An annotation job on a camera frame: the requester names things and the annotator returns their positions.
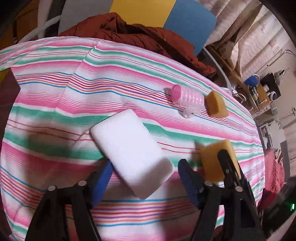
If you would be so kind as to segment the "pink hair roller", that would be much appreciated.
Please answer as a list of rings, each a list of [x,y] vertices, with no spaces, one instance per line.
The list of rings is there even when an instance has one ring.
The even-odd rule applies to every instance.
[[[205,107],[205,99],[201,92],[179,84],[172,86],[171,100],[183,110],[185,118],[199,115]]]

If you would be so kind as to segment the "pink patterned curtain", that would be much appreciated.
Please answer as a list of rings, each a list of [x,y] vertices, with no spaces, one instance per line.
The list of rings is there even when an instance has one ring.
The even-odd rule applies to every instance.
[[[212,46],[242,80],[260,70],[290,40],[275,15],[260,1],[200,1],[216,24]]]

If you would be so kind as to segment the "cluttered wooden desk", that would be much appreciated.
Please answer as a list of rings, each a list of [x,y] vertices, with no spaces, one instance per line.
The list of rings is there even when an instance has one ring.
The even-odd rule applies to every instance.
[[[252,116],[259,116],[271,109],[271,100],[260,83],[256,87],[258,92],[257,101],[260,103],[260,105],[256,105],[255,100],[253,99],[253,96],[249,91],[249,87],[244,83],[239,74],[235,70],[231,69],[230,65],[218,54],[218,52],[213,47],[208,45],[205,48],[211,54],[211,56],[213,56],[214,59],[217,61],[219,66],[222,68],[222,70],[228,77],[230,83],[235,88],[239,87],[239,89],[241,89],[242,92],[246,94],[246,99],[249,101],[249,105],[251,106],[249,111]]]

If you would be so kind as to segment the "white foam sponge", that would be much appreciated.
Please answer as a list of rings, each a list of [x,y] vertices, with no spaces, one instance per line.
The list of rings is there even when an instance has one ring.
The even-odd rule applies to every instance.
[[[93,126],[91,134],[136,197],[147,199],[174,173],[175,167],[131,109]]]

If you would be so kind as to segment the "yellow sponge block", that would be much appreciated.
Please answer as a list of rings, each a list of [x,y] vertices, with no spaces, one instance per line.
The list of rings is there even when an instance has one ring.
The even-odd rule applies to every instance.
[[[240,166],[237,162],[233,145],[228,139],[212,143],[201,149],[201,162],[204,167],[205,180],[214,183],[223,182],[224,174],[217,158],[218,152],[222,149],[228,151],[238,173],[239,180],[241,180]]]

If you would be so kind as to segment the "striped pink green bedsheet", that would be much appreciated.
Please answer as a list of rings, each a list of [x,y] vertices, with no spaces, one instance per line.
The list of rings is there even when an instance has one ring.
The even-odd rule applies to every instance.
[[[72,186],[101,164],[90,130],[132,109],[170,161],[201,171],[199,145],[228,139],[256,202],[265,187],[264,154],[249,111],[221,87],[186,66],[131,45],[95,38],[44,38],[1,51],[1,70],[20,86],[1,147],[1,197],[11,240],[24,240],[50,185]],[[206,110],[186,119],[171,101],[179,84],[217,91],[229,115]]]

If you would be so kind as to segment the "blue round container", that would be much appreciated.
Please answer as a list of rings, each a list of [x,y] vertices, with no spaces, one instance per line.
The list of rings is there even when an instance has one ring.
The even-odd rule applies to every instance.
[[[244,84],[250,87],[256,87],[260,83],[260,76],[257,74],[251,75],[245,80]]]

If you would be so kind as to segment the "dark red jacket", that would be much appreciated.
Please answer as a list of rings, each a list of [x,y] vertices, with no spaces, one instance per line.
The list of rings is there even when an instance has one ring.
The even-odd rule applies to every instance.
[[[61,36],[98,38],[146,49],[183,64],[204,77],[216,72],[199,61],[194,46],[173,31],[141,24],[127,24],[117,13],[91,16],[61,32]]]

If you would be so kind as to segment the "grey yellow blue headboard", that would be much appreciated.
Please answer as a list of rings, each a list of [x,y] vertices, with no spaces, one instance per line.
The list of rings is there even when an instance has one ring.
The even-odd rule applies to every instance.
[[[129,25],[173,31],[194,46],[195,55],[216,24],[216,17],[197,1],[114,1],[110,13],[117,13]]]

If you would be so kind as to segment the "wooden wardrobe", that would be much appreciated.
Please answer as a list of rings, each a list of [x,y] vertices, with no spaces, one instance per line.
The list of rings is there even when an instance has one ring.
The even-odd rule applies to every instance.
[[[1,1],[1,49],[37,27],[39,1]]]

